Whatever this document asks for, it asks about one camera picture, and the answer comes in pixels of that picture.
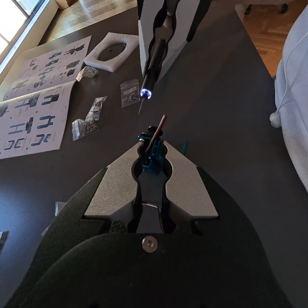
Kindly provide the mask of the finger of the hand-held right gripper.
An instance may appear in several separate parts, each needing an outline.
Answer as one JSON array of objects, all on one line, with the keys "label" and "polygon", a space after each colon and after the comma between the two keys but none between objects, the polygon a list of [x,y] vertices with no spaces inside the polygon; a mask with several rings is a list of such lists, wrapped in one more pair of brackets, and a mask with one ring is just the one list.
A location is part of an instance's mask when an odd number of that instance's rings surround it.
[{"label": "finger of the hand-held right gripper", "polygon": [[138,31],[142,75],[145,77],[155,43],[155,30],[166,17],[166,1],[138,0]]},{"label": "finger of the hand-held right gripper", "polygon": [[167,53],[157,81],[163,78],[186,45],[199,3],[199,0],[167,1],[167,15],[172,21],[172,36],[168,40]]}]

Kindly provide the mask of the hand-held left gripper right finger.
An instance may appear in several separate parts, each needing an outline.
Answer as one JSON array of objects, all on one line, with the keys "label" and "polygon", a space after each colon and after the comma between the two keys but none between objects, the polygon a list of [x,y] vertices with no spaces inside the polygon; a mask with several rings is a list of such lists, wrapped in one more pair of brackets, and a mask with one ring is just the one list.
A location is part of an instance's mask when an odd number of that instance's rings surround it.
[{"label": "hand-held left gripper right finger", "polygon": [[163,230],[173,232],[181,222],[218,218],[218,212],[198,167],[163,141]]}]

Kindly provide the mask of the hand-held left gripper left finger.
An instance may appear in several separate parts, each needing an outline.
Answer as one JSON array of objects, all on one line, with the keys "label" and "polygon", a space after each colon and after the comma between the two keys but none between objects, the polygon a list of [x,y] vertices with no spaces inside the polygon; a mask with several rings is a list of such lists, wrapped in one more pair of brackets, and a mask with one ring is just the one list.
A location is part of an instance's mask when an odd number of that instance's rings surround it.
[{"label": "hand-held left gripper left finger", "polygon": [[140,159],[142,142],[107,166],[106,172],[84,213],[87,219],[122,221],[129,232],[137,231],[142,201],[140,183],[134,167]]}]

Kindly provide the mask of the black screwdriver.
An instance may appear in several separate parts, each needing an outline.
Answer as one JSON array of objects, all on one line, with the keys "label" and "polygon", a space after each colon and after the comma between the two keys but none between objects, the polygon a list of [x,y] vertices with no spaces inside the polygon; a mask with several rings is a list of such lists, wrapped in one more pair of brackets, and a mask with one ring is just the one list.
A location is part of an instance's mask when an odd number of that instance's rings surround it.
[{"label": "black screwdriver", "polygon": [[158,43],[156,44],[154,53],[152,55],[149,67],[144,77],[144,81],[141,87],[140,96],[141,96],[141,105],[138,112],[138,115],[141,114],[141,110],[143,104],[146,100],[150,99],[153,93],[153,88],[155,83],[158,80],[160,71],[161,71],[161,63],[164,56],[166,48],[166,41],[165,39],[159,39]]}]

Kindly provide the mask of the servo with blue bracket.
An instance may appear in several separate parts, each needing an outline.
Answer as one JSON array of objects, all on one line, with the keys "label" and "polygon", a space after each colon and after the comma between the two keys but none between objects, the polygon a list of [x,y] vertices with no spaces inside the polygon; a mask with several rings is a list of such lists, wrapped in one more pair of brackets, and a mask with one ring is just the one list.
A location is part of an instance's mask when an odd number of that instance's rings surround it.
[{"label": "servo with blue bracket", "polygon": [[141,142],[141,168],[152,175],[159,175],[163,171],[166,176],[171,176],[176,170],[184,170],[191,162],[182,152],[162,139],[164,121],[163,117],[158,126],[149,126],[146,132],[138,136]]}]

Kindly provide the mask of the dark grey desk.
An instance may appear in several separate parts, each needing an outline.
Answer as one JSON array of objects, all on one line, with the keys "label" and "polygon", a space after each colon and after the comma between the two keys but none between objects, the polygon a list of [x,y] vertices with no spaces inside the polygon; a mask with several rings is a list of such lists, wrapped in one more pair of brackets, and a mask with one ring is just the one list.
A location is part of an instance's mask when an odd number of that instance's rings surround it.
[{"label": "dark grey desk", "polygon": [[[137,51],[75,84],[61,148],[1,160],[1,307],[307,307],[307,192],[273,128],[274,82],[236,13],[203,22],[156,85],[121,108]],[[105,97],[99,131],[72,140]],[[84,216],[106,167],[167,115],[163,138],[199,170],[218,218],[153,234]],[[55,202],[66,202],[55,216]]]}]

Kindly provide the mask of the black office chair base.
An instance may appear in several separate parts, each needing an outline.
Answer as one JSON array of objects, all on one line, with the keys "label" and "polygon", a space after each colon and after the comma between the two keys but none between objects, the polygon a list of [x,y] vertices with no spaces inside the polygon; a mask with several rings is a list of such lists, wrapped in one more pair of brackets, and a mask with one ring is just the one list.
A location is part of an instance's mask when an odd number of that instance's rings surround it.
[{"label": "black office chair base", "polygon": [[[248,5],[247,8],[245,9],[244,15],[249,15],[252,10],[252,7],[253,7],[253,4]],[[287,10],[288,10],[288,4],[283,3],[280,8],[280,13],[285,14]]]}]

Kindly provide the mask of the white foam piece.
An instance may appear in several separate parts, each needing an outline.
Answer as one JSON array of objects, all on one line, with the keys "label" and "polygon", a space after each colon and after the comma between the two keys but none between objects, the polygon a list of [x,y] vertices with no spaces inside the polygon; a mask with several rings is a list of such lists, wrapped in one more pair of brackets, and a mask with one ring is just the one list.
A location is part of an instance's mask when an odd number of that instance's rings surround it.
[{"label": "white foam piece", "polygon": [[[98,60],[99,55],[104,50],[117,43],[126,44],[123,52],[107,61]],[[126,61],[138,45],[138,35],[109,32],[104,39],[85,57],[84,63],[87,66],[113,73]]]}]

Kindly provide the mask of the clear bag of metal nuts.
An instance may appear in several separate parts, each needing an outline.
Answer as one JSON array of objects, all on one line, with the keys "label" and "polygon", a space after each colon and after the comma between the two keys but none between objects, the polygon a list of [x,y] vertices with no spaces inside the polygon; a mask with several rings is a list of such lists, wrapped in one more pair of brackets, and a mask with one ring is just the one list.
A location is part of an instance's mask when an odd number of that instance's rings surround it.
[{"label": "clear bag of metal nuts", "polygon": [[86,120],[77,119],[72,122],[72,140],[76,141],[85,136],[99,131],[98,125],[93,118]]}]

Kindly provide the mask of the instruction booklet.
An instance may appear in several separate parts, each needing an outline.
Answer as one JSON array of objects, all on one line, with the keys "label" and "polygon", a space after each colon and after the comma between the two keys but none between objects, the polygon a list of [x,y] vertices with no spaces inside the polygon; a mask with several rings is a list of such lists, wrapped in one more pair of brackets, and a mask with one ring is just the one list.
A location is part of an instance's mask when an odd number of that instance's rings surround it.
[{"label": "instruction booklet", "polygon": [[1,102],[0,159],[59,150],[91,35],[24,60]]}]

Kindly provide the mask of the person's white top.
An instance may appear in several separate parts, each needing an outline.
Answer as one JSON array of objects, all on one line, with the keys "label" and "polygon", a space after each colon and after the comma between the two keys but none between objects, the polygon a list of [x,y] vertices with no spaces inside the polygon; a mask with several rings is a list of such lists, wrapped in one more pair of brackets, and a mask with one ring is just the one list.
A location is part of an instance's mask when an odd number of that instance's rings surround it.
[{"label": "person's white top", "polygon": [[283,47],[271,125],[281,128],[293,166],[308,190],[308,6],[293,24]]}]

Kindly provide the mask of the large window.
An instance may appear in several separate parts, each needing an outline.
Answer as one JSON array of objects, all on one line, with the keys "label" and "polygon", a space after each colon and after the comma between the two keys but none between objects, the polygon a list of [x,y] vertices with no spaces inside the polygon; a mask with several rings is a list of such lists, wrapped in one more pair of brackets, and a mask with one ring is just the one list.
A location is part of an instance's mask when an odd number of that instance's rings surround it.
[{"label": "large window", "polygon": [[0,1],[0,73],[18,53],[49,1]]}]

